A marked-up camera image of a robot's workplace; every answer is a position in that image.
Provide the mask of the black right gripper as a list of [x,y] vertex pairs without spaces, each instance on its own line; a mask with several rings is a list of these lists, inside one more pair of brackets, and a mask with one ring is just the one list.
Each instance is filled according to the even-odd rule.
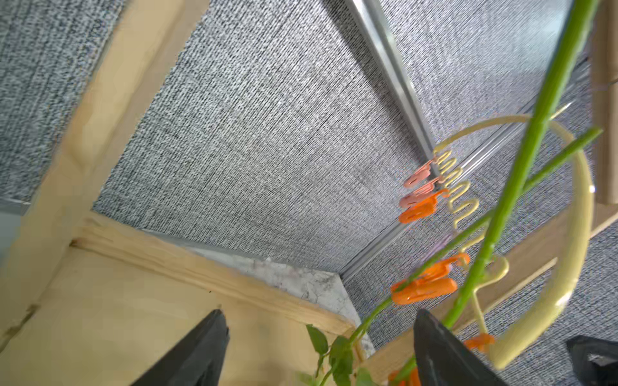
[[566,348],[582,385],[617,385],[617,342],[578,335]]

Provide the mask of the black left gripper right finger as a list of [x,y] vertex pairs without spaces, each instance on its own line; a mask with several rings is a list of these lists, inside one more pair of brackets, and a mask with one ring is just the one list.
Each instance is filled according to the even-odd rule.
[[413,331],[422,386],[505,385],[505,381],[466,348],[429,310],[417,311]]

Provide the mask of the yellow wavy clothes hanger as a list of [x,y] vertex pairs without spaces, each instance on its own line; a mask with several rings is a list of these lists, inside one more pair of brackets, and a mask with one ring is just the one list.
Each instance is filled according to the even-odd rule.
[[488,350],[489,360],[497,369],[505,368],[555,322],[579,281],[592,231],[594,187],[582,151],[575,152],[572,163],[574,187],[565,244],[536,303]]

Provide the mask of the orange clip lowest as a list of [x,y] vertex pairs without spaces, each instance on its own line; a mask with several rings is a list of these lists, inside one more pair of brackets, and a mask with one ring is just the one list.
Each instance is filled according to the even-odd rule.
[[[474,336],[470,339],[463,341],[463,345],[465,345],[465,347],[472,352],[478,351],[484,354],[487,352],[487,349],[491,345],[495,344],[495,342],[496,342],[496,339],[494,336],[490,334],[482,333],[482,334],[479,334],[477,336]],[[418,374],[418,365],[417,365],[416,357],[413,356],[410,358],[410,360],[414,363],[414,367],[412,368],[412,370],[408,372],[408,375],[405,378],[401,379],[399,382],[395,383],[394,381],[398,377],[401,371],[398,370],[398,371],[392,372],[391,374],[389,374],[389,377],[388,377],[389,385],[399,385],[399,386],[421,385],[421,381],[420,381],[419,374]]]

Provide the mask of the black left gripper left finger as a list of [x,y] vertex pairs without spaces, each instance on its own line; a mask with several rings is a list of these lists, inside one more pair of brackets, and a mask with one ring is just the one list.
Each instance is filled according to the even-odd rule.
[[213,310],[134,384],[217,385],[229,340],[225,315]]

